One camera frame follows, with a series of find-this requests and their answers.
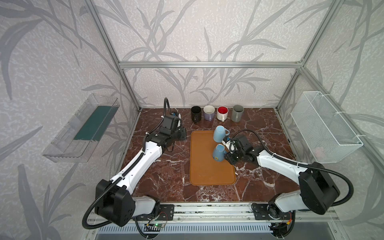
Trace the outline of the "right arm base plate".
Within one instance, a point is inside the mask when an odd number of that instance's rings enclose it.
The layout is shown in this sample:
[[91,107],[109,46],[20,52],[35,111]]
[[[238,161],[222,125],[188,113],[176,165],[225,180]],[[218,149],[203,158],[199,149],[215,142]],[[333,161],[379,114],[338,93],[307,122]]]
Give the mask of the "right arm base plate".
[[252,203],[251,209],[255,220],[288,221],[291,219],[290,213],[283,213],[275,205]]

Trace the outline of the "lilac mug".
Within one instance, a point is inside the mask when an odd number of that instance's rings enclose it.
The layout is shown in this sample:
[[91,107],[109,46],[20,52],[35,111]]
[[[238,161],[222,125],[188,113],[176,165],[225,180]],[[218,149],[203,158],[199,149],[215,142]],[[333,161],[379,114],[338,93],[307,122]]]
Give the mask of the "lilac mug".
[[205,106],[203,108],[204,119],[206,121],[212,121],[215,118],[215,111],[216,111],[216,108],[214,106],[211,106],[211,105]]

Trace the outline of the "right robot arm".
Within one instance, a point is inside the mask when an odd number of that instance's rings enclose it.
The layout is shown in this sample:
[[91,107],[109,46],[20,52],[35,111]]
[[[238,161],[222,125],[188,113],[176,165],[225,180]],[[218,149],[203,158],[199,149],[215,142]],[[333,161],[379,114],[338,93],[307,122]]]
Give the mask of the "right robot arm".
[[312,211],[324,215],[330,207],[348,202],[354,195],[354,185],[349,178],[336,171],[326,169],[320,163],[306,164],[278,155],[257,137],[260,146],[253,146],[243,130],[232,138],[228,133],[219,139],[228,149],[225,160],[231,165],[248,162],[272,170],[295,182],[299,189],[289,193],[277,194],[266,207],[267,214],[278,220],[284,213]]

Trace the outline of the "light blue mug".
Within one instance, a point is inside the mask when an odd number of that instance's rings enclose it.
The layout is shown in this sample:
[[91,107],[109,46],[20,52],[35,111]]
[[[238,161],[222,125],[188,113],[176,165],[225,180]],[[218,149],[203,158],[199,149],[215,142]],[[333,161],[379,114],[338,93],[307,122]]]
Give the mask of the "light blue mug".
[[217,126],[214,131],[214,141],[216,143],[221,143],[223,139],[228,137],[230,134],[230,131],[226,129],[224,126]]

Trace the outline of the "blue dotted floral mug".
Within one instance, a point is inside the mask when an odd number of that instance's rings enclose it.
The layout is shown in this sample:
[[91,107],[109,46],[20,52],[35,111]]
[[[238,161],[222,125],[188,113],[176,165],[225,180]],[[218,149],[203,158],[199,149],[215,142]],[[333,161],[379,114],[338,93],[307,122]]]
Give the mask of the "blue dotted floral mug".
[[222,162],[225,159],[226,147],[222,144],[218,144],[213,151],[213,159],[216,162]]

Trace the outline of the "grey mug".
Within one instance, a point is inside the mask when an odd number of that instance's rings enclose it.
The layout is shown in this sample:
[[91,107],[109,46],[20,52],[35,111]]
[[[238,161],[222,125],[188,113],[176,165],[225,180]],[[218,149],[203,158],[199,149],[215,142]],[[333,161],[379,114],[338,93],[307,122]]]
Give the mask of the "grey mug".
[[242,119],[243,113],[244,113],[244,107],[243,106],[241,106],[241,105],[233,106],[231,120],[235,123],[240,122]]

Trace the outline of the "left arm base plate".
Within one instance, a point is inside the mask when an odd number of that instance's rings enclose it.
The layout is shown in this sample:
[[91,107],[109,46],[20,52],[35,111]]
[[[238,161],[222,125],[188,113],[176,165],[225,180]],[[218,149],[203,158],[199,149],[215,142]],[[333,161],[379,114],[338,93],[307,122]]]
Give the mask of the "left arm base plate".
[[172,221],[175,213],[175,205],[173,204],[157,204],[154,209],[154,220],[156,221]]

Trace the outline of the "black mug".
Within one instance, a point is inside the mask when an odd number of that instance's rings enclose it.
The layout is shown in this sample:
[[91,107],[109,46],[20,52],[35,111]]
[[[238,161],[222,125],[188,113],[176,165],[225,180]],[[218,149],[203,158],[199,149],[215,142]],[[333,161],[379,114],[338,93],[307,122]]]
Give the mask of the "black mug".
[[196,124],[202,119],[202,108],[199,106],[193,106],[191,108],[191,118],[192,121]]

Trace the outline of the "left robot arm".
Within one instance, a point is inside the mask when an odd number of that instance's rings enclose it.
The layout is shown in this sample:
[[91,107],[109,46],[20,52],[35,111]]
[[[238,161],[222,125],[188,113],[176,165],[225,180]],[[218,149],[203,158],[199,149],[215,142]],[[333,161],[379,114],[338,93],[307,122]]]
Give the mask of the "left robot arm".
[[133,197],[132,194],[149,167],[168,147],[186,138],[181,115],[172,112],[169,100],[164,99],[161,121],[145,134],[140,151],[109,181],[101,180],[97,184],[95,201],[82,219],[83,228],[92,230],[111,223],[123,227],[131,219],[158,217],[159,200],[148,196]]

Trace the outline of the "white mug red inside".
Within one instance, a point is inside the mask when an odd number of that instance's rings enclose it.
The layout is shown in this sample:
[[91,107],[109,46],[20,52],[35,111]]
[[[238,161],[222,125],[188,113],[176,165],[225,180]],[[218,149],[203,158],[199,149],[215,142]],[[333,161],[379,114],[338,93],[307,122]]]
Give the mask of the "white mug red inside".
[[228,118],[229,109],[225,106],[220,106],[217,109],[217,119],[224,122]]

